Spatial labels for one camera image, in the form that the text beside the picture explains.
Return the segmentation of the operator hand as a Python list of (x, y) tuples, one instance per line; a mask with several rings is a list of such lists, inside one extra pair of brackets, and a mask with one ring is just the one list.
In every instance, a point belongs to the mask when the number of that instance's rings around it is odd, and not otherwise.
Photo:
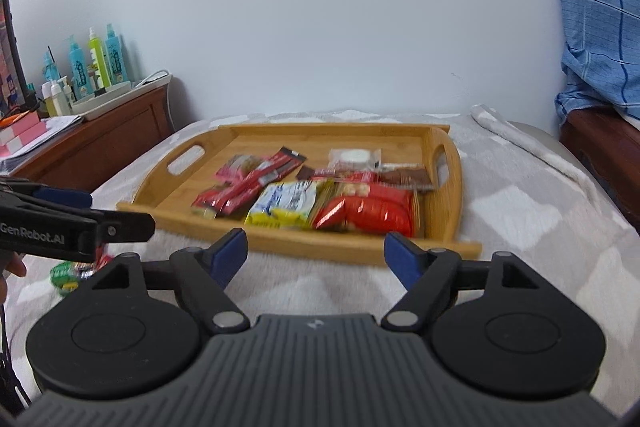
[(6, 295), (8, 295), (8, 284), (4, 273), (8, 272), (16, 277), (24, 277), (27, 269), (22, 258), (17, 253), (1, 251), (0, 262), (0, 303), (3, 305), (6, 302)]

